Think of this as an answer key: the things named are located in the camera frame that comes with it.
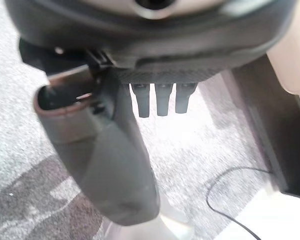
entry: metal stand base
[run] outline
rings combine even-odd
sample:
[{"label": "metal stand base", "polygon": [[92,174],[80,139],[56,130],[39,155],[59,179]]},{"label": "metal stand base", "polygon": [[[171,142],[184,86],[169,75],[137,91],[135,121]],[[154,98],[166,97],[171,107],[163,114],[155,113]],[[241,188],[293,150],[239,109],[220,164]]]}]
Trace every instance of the metal stand base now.
[{"label": "metal stand base", "polygon": [[104,240],[190,240],[194,228],[187,217],[174,209],[161,195],[161,209],[157,218],[134,226],[120,226],[106,218],[102,223]]}]

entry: floor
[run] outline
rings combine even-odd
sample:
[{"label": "floor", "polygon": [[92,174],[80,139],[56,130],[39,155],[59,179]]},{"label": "floor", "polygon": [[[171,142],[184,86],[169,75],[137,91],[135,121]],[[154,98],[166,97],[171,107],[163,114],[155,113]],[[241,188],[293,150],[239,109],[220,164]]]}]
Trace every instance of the floor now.
[{"label": "floor", "polygon": [[[300,198],[280,193],[271,184],[261,189],[237,216],[262,240],[300,239]],[[235,223],[222,231],[215,240],[254,240]]]},{"label": "floor", "polygon": [[[21,63],[18,34],[0,0],[0,240],[97,239],[101,216],[58,161],[41,128],[32,97],[47,84],[43,72]],[[195,226],[195,240],[213,240],[229,222],[205,203],[212,178],[229,167],[263,167],[245,116],[220,75],[201,83],[187,114],[138,119],[160,189]],[[232,216],[262,188],[257,173],[229,175],[211,196]]]}]

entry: grey carpet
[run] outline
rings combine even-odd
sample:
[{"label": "grey carpet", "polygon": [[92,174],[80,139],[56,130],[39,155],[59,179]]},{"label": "grey carpet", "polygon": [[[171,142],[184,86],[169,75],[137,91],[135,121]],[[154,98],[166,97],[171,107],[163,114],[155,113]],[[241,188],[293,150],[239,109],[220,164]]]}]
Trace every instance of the grey carpet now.
[{"label": "grey carpet", "polygon": [[[18,34],[0,0],[0,240],[97,239],[101,217],[59,163],[32,110],[44,73],[21,63]],[[258,166],[261,155],[245,116],[220,75],[202,83],[188,114],[138,119],[162,191],[195,226],[196,240],[212,240],[229,223],[205,203],[209,180],[233,166]],[[263,185],[257,173],[237,172],[211,196],[236,216]]]}]

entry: round hole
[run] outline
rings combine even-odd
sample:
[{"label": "round hole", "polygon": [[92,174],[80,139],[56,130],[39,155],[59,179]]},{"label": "round hole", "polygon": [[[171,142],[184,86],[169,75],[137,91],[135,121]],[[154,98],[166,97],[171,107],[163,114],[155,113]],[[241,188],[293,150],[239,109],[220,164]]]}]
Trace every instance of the round hole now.
[{"label": "round hole", "polygon": [[141,7],[149,10],[162,10],[169,7],[175,0],[135,0]]}]

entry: black cord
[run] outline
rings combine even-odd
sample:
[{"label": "black cord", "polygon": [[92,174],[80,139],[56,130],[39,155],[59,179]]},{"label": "black cord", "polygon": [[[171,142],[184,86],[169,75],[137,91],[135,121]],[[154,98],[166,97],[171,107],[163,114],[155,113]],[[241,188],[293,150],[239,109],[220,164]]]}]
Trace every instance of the black cord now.
[{"label": "black cord", "polygon": [[244,167],[244,166],[239,166],[239,167],[232,167],[229,168],[228,170],[224,171],[223,173],[221,173],[220,175],[218,175],[215,179],[214,182],[210,185],[210,187],[208,188],[208,191],[206,193],[206,197],[205,197],[205,202],[207,204],[207,206],[214,211],[217,214],[220,214],[221,216],[231,220],[232,222],[238,224],[240,227],[242,227],[244,230],[246,230],[248,233],[250,233],[255,239],[257,240],[261,240],[260,237],[258,237],[253,231],[251,231],[249,228],[247,228],[245,225],[243,225],[242,223],[238,222],[237,220],[235,220],[233,217],[214,209],[210,203],[209,203],[209,196],[211,194],[212,189],[216,186],[216,184],[225,176],[228,175],[229,173],[232,173],[234,171],[238,171],[238,170],[252,170],[252,171],[256,171],[256,172],[260,172],[260,173],[266,173],[266,174],[271,174],[271,172],[267,171],[267,170],[263,170],[263,169],[259,169],[259,168],[254,168],[254,167]]}]

